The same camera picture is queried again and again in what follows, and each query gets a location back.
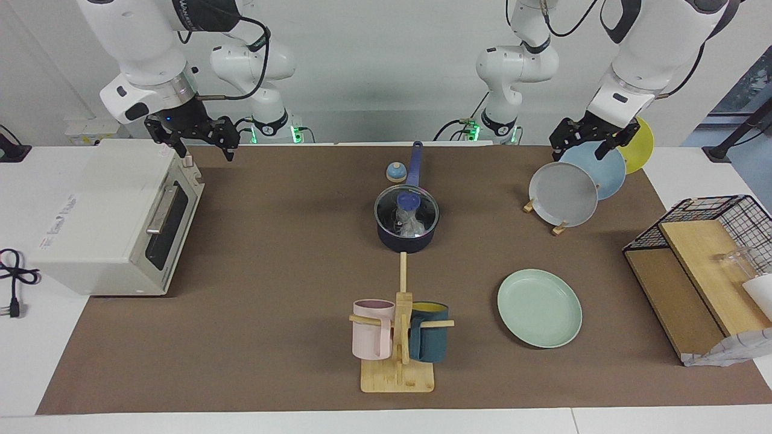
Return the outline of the dark teal mug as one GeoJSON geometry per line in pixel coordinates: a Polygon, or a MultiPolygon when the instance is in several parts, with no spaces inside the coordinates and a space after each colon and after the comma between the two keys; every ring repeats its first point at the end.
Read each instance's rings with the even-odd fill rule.
{"type": "Polygon", "coordinates": [[[437,363],[446,357],[448,332],[446,327],[423,328],[427,321],[449,319],[449,308],[444,303],[418,301],[413,303],[409,324],[408,349],[411,360],[437,363]]]}

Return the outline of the yellow plate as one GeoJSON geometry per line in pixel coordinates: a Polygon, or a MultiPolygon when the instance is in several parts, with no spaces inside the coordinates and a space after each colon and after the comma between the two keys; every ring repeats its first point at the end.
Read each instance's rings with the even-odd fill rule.
{"type": "Polygon", "coordinates": [[[654,150],[653,130],[640,116],[637,116],[635,120],[639,122],[639,131],[632,137],[628,145],[617,147],[625,159],[626,175],[640,170],[650,159],[654,150]]]}

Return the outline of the wooden shelf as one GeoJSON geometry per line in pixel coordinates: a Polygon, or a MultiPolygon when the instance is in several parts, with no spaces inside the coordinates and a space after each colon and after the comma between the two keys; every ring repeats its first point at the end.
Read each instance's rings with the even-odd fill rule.
{"type": "Polygon", "coordinates": [[[745,291],[741,272],[717,255],[737,249],[717,221],[659,224],[669,247],[625,253],[670,344],[706,354],[724,338],[772,327],[745,291]]]}

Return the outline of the wooden mug tree stand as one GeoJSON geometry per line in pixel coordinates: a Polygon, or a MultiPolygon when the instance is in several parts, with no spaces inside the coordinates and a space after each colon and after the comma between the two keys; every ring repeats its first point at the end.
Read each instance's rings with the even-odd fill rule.
{"type": "Polygon", "coordinates": [[[400,253],[399,291],[393,313],[351,313],[349,321],[377,330],[377,358],[360,357],[359,388],[365,393],[427,393],[435,389],[434,365],[410,358],[413,294],[407,291],[408,253],[400,253]]]}

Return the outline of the glass pot lid blue knob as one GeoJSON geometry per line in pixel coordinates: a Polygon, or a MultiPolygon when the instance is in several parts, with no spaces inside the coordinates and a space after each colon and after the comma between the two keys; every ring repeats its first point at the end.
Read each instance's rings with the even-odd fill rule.
{"type": "Polygon", "coordinates": [[[384,189],[376,198],[375,216],[378,226],[383,228],[386,233],[402,238],[394,231],[394,217],[397,208],[405,210],[417,209],[417,217],[426,225],[427,232],[425,234],[430,233],[438,225],[440,217],[438,203],[422,187],[407,184],[393,185],[388,187],[388,189],[384,189]]]}

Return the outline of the light blue plate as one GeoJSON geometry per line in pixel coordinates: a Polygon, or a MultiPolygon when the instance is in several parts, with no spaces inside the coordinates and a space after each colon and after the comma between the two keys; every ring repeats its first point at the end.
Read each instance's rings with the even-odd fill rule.
{"type": "Polygon", "coordinates": [[[576,165],[586,171],[596,185],[598,200],[612,197],[625,182],[625,159],[618,149],[607,152],[603,159],[596,159],[595,151],[600,142],[587,142],[573,146],[563,153],[561,162],[576,165]]]}

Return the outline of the pink mug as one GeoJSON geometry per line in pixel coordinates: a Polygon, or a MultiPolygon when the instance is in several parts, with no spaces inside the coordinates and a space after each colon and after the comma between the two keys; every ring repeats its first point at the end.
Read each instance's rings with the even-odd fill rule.
{"type": "Polygon", "coordinates": [[[353,314],[375,319],[375,324],[353,322],[351,351],[362,360],[385,360],[392,355],[391,322],[395,303],[391,300],[362,299],[353,303],[353,314]]]}

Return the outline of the white crumpled paper bag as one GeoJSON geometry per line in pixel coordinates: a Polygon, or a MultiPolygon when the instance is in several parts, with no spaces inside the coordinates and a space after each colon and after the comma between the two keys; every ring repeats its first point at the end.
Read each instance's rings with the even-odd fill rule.
{"type": "Polygon", "coordinates": [[[724,338],[706,354],[681,353],[680,360],[686,367],[728,367],[753,358],[772,354],[772,327],[755,332],[742,332],[724,338]]]}

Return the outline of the wooden plate rack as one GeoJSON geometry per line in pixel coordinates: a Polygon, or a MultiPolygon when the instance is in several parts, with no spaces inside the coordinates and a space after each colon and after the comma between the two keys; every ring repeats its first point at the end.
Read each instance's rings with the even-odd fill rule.
{"type": "Polygon", "coordinates": [[[525,213],[535,213],[546,224],[551,226],[552,236],[560,236],[568,228],[568,223],[565,218],[558,217],[554,209],[549,205],[546,205],[537,196],[530,198],[525,205],[522,206],[522,211],[525,213]]]}

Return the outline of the white plastic bag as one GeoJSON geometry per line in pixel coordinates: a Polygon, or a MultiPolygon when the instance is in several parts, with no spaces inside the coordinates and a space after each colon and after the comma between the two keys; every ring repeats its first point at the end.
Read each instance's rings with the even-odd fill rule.
{"type": "Polygon", "coordinates": [[[394,231],[402,238],[419,238],[427,232],[426,225],[417,217],[417,209],[395,209],[394,231]]]}

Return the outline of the brown table mat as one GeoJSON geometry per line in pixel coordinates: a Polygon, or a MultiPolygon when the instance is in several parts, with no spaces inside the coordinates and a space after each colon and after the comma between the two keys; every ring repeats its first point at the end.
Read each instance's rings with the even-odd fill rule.
{"type": "Polygon", "coordinates": [[[192,153],[205,182],[168,296],[86,303],[37,412],[320,411],[730,406],[772,402],[752,362],[684,367],[623,255],[664,208],[645,174],[554,237],[521,211],[547,146],[427,146],[440,204],[408,289],[455,326],[427,394],[366,394],[351,354],[355,300],[393,299],[398,255],[376,231],[384,168],[404,146],[248,146],[192,153]],[[521,269],[562,278],[579,335],[536,348],[496,296],[521,269]]]}

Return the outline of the beige toaster oven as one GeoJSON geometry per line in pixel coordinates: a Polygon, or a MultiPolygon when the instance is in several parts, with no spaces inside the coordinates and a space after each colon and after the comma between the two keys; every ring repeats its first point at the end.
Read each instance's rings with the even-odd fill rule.
{"type": "Polygon", "coordinates": [[[28,260],[78,294],[163,296],[203,189],[189,152],[105,140],[28,260]]]}

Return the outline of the white wall socket box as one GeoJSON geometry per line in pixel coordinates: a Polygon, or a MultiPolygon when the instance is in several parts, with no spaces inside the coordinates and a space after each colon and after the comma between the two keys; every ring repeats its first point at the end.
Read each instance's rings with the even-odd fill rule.
{"type": "Polygon", "coordinates": [[[105,139],[130,139],[132,135],[116,120],[67,121],[65,136],[74,146],[95,146],[105,139]]]}

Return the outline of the grey plate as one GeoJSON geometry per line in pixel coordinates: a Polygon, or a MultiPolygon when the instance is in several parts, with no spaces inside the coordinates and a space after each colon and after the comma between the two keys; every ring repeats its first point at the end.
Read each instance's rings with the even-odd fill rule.
{"type": "Polygon", "coordinates": [[[552,162],[539,168],[530,179],[529,200],[537,196],[565,218],[568,228],[590,220],[598,205],[595,183],[576,165],[552,162]]]}

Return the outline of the black stand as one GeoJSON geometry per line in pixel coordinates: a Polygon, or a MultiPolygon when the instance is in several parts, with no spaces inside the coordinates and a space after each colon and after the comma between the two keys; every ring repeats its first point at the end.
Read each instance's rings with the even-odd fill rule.
{"type": "Polygon", "coordinates": [[[772,127],[772,96],[770,96],[752,115],[747,118],[735,131],[731,132],[717,146],[702,146],[702,152],[707,159],[717,164],[730,164],[728,152],[734,146],[744,145],[745,143],[760,137],[772,127]]]}
{"type": "Polygon", "coordinates": [[[31,145],[23,145],[14,132],[0,124],[0,163],[22,162],[32,148],[31,145]]]}

